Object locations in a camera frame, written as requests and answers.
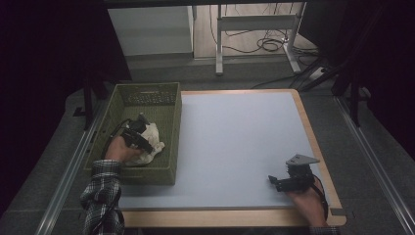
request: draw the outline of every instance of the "wooden frame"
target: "wooden frame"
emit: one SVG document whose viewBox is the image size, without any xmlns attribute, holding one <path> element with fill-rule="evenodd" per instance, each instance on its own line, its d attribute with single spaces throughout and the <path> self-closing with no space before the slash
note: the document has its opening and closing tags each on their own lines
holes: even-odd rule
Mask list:
<svg viewBox="0 0 415 235">
<path fill-rule="evenodd" d="M 326 194 L 330 197 L 330 209 L 341 209 L 338 194 L 329 170 L 324 162 L 311 124 L 306 115 L 299 93 L 294 89 L 266 90 L 210 90 L 182 91 L 182 95 L 200 94 L 249 94 L 267 92 L 290 92 L 293 95 L 302 125 L 314 157 L 320 160 L 320 173 L 325 182 Z M 332 215 L 329 209 L 329 225 L 341 226 L 346 223 L 345 215 Z M 295 208 L 254 209 L 254 210 L 203 210 L 203 211 L 123 211 L 126 227 L 267 227 L 267 226 L 307 226 Z"/>
</svg>

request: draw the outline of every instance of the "crate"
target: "crate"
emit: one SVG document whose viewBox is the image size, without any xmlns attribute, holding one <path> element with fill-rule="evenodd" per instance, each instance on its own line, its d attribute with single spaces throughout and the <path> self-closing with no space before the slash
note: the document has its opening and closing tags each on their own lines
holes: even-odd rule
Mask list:
<svg viewBox="0 0 415 235">
<path fill-rule="evenodd" d="M 84 170 L 91 173 L 92 163 L 105 154 L 110 134 L 123 120 L 137 119 L 140 113 L 159 130 L 165 147 L 145 166 L 124 167 L 122 184 L 173 185 L 177 169 L 177 152 L 181 118 L 179 83 L 118 84 L 95 135 Z"/>
</svg>

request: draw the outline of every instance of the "plaid sleeve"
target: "plaid sleeve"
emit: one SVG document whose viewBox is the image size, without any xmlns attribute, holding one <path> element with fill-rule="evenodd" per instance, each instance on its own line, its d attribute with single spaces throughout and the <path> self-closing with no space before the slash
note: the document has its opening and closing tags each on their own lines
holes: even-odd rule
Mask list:
<svg viewBox="0 0 415 235">
<path fill-rule="evenodd" d="M 310 227 L 311 235 L 340 235 L 338 227 Z"/>
<path fill-rule="evenodd" d="M 83 234 L 122 234 L 124 219 L 118 207 L 121 163 L 100 160 L 92 165 L 91 182 L 80 196 L 86 210 Z"/>
</svg>

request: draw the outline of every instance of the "light blue board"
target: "light blue board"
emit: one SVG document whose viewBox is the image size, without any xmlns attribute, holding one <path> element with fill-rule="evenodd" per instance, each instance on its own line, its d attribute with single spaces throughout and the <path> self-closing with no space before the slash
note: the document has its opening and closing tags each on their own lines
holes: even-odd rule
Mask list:
<svg viewBox="0 0 415 235">
<path fill-rule="evenodd" d="M 295 154 L 314 157 L 291 93 L 183 95 L 182 101 L 176 184 L 124 185 L 121 208 L 293 205 L 268 180 L 288 178 L 285 161 Z M 320 177 L 317 164 L 311 169 Z"/>
</svg>

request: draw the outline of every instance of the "hand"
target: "hand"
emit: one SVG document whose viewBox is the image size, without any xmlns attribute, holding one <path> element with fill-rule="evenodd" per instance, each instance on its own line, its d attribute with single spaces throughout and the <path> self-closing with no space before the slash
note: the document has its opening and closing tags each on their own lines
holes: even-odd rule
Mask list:
<svg viewBox="0 0 415 235">
<path fill-rule="evenodd" d="M 323 186 L 317 178 L 315 178 L 314 184 L 323 192 Z M 305 192 L 286 192 L 286 194 L 293 200 L 299 213 L 308 221 L 311 227 L 328 226 L 320 196 L 314 189 L 308 188 Z"/>
<path fill-rule="evenodd" d="M 143 153 L 141 149 L 131 149 L 125 145 L 124 138 L 117 136 L 113 139 L 108 147 L 106 160 L 115 160 L 122 163 L 129 161 L 133 156 L 138 156 Z"/>
</svg>

